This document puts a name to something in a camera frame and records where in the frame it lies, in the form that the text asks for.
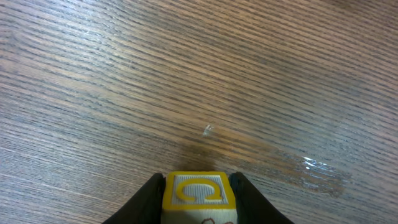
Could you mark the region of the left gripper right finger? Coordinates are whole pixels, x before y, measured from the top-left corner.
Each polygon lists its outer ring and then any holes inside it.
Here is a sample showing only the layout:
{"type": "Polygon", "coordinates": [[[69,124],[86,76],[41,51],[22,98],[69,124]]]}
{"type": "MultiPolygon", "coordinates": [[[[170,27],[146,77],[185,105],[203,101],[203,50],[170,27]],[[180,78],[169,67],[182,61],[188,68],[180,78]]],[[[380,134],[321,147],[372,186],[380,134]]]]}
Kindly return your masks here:
{"type": "Polygon", "coordinates": [[[231,174],[229,184],[235,196],[237,224],[294,224],[243,173],[231,174]]]}

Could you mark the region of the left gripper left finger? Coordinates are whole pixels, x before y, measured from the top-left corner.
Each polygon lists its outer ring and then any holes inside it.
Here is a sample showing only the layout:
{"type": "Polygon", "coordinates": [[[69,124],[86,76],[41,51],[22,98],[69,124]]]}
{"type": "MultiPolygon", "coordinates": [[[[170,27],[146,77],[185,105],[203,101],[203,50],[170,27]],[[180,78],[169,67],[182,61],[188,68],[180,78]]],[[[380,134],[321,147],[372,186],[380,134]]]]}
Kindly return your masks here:
{"type": "Polygon", "coordinates": [[[155,173],[103,224],[161,224],[165,177],[155,173]]]}

